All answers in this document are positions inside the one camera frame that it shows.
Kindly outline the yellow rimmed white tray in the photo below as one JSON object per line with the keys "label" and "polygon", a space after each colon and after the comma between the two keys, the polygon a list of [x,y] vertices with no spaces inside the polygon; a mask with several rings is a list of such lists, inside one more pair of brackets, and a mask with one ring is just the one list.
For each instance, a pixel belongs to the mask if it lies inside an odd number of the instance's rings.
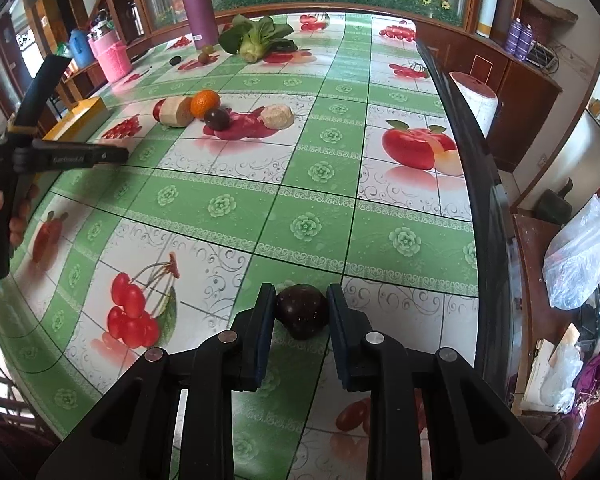
{"label": "yellow rimmed white tray", "polygon": [[99,96],[80,101],[43,136],[44,141],[86,142],[111,116]]}

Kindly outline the red tomato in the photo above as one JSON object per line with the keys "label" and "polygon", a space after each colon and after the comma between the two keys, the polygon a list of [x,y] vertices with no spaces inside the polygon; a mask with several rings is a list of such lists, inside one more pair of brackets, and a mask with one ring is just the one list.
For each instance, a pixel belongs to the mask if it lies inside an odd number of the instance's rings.
{"label": "red tomato", "polygon": [[156,122],[161,122],[160,113],[161,113],[161,109],[163,107],[164,102],[166,102],[165,99],[159,100],[155,104],[154,108],[152,109],[151,114],[152,114],[152,117],[155,119]]}

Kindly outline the blue plastic jug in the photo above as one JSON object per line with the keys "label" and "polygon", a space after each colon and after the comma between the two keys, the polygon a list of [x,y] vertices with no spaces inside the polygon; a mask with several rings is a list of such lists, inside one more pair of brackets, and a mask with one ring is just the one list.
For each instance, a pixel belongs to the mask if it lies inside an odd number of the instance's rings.
{"label": "blue plastic jug", "polygon": [[80,70],[95,62],[87,34],[83,30],[75,28],[70,32],[69,48]]}

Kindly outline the white plastic bag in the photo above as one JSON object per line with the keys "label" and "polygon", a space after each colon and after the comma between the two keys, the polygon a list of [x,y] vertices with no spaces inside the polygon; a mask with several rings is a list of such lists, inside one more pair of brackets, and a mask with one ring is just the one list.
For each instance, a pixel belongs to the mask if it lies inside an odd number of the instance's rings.
{"label": "white plastic bag", "polygon": [[554,236],[542,267],[548,303],[577,309],[600,282],[600,196],[594,194]]}

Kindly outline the dark purple plum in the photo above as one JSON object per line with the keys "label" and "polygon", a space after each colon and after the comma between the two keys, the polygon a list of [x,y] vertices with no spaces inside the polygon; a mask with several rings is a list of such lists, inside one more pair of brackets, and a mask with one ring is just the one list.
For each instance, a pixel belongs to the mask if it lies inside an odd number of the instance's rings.
{"label": "dark purple plum", "polygon": [[224,107],[210,108],[204,113],[204,122],[213,131],[224,131],[232,120],[230,113]]}

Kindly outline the orange tangerine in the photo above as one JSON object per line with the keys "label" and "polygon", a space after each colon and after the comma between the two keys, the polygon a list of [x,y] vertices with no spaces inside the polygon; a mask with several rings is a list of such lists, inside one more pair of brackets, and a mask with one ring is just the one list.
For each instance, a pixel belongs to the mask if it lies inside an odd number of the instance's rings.
{"label": "orange tangerine", "polygon": [[204,115],[221,105],[218,92],[211,89],[202,89],[192,96],[189,102],[189,110],[196,119],[204,118]]}

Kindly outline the green bok choy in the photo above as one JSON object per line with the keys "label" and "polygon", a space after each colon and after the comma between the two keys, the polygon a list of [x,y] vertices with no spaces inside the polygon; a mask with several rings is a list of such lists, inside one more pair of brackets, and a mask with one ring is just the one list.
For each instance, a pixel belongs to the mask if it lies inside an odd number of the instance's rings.
{"label": "green bok choy", "polygon": [[298,47],[290,39],[293,32],[290,25],[275,23],[268,15],[253,21],[237,14],[220,33],[219,45],[226,53],[254,64],[271,53],[296,52]]}

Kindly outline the purple thermos bottle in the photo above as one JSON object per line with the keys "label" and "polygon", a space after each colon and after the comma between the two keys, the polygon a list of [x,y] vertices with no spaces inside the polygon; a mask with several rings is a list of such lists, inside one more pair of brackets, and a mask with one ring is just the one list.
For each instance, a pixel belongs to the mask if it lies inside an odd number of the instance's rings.
{"label": "purple thermos bottle", "polygon": [[183,0],[186,18],[195,47],[214,46],[218,43],[218,25],[212,0]]}

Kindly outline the purple striped bottles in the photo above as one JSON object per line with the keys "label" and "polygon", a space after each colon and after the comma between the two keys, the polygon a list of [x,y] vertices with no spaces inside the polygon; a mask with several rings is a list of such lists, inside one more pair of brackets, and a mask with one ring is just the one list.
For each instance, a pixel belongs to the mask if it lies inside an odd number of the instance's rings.
{"label": "purple striped bottles", "polygon": [[531,50],[532,41],[532,27],[516,18],[509,25],[504,50],[517,60],[524,61]]}

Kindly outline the pink crochet covered jar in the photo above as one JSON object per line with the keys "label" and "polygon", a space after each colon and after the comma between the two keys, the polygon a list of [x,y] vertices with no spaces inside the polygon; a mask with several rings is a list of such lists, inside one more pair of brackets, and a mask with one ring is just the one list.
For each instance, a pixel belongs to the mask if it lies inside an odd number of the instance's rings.
{"label": "pink crochet covered jar", "polygon": [[120,40],[115,30],[106,32],[97,39],[88,38],[94,58],[110,84],[114,84],[131,73],[132,65],[126,53],[126,45]]}

